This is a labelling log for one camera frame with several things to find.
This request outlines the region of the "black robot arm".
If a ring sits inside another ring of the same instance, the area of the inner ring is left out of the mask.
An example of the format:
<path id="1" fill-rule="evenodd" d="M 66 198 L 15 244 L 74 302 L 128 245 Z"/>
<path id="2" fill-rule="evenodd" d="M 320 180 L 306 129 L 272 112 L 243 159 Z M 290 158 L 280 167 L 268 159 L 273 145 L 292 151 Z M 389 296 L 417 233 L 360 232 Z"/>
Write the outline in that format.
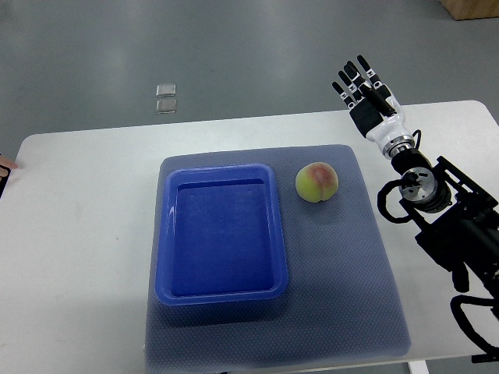
<path id="1" fill-rule="evenodd" d="M 456 323 L 482 350 L 472 362 L 495 362 L 498 348 L 476 332 L 463 308 L 486 307 L 498 315 L 498 202 L 444 157 L 431 164 L 419 151 L 420 134 L 384 145 L 382 154 L 400 176 L 379 191 L 377 209 L 391 223 L 417 225 L 417 244 L 451 274 Z"/>

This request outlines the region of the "person's fingertip at edge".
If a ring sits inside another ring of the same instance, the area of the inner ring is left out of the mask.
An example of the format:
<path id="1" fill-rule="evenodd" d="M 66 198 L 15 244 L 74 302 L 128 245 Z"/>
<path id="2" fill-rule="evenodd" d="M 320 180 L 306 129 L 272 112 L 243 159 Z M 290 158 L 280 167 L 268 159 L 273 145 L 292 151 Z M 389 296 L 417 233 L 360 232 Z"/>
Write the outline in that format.
<path id="1" fill-rule="evenodd" d="M 11 161 L 10 159 L 8 159 L 7 157 L 2 156 L 2 155 L 0 156 L 0 165 L 3 168 L 8 168 L 8 169 L 17 169 L 18 168 L 18 165 L 16 162 Z"/>

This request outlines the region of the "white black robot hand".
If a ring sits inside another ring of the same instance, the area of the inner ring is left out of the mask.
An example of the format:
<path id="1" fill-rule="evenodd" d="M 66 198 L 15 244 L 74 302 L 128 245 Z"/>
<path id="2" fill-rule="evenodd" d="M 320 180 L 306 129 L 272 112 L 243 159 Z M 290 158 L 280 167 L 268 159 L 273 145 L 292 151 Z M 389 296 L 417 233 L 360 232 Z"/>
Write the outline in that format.
<path id="1" fill-rule="evenodd" d="M 390 88 L 362 56 L 348 61 L 332 87 L 348 108 L 359 133 L 377 144 L 387 159 L 412 149 L 416 141 L 405 127 L 405 113 Z"/>

